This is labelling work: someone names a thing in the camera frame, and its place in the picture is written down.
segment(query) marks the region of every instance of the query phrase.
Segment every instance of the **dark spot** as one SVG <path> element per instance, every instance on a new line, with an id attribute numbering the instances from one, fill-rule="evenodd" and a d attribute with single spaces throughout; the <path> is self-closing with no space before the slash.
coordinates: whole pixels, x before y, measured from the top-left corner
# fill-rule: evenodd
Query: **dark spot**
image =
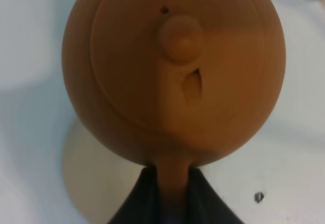
<path id="1" fill-rule="evenodd" d="M 160 12 L 163 13 L 163 14 L 165 14 L 165 15 L 166 15 L 166 14 L 169 14 L 169 8 L 163 6 L 163 7 L 161 8 Z"/>
<path id="2" fill-rule="evenodd" d="M 202 96 L 202 77 L 200 69 L 189 73 L 182 83 L 183 92 L 187 103 L 194 106 Z"/>
<path id="3" fill-rule="evenodd" d="M 262 202 L 264 198 L 265 198 L 265 195 L 264 195 L 264 193 L 262 193 L 262 192 L 257 192 L 257 193 L 254 195 L 254 200 L 255 200 L 255 202 L 258 203 L 258 204 L 259 204 L 260 202 Z"/>

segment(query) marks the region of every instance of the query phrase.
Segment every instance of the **white surface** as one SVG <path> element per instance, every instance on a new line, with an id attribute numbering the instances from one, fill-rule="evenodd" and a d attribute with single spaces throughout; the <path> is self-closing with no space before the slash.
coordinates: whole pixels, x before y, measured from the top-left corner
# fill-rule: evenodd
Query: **white surface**
<path id="1" fill-rule="evenodd" d="M 253 223 L 321 224 L 325 214 L 325 9 L 272 0 L 286 37 L 278 104 L 262 130 L 204 171 Z M 60 153 L 75 114 L 60 47 L 74 0 L 0 0 L 0 223 L 83 224 L 64 190 Z M 253 201 L 256 191 L 265 201 Z"/>

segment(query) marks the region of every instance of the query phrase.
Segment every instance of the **orange teapot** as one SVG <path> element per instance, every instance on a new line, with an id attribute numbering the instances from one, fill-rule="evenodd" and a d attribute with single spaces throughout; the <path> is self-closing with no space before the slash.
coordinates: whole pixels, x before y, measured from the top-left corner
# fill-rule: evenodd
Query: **orange teapot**
<path id="1" fill-rule="evenodd" d="M 163 200 L 188 169 L 246 143 L 285 71 L 270 0 L 77 0 L 62 67 L 84 125 L 118 155 L 155 166 Z"/>

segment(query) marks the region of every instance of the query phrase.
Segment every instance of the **teapot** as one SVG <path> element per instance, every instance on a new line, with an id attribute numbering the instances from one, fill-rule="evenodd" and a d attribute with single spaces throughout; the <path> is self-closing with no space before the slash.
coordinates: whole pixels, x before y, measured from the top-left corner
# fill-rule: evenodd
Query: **teapot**
<path id="1" fill-rule="evenodd" d="M 271 0 L 77 0 L 62 69 L 83 124 L 155 168 L 168 209 L 184 206 L 189 169 L 234 152 L 268 119 L 285 42 Z"/>

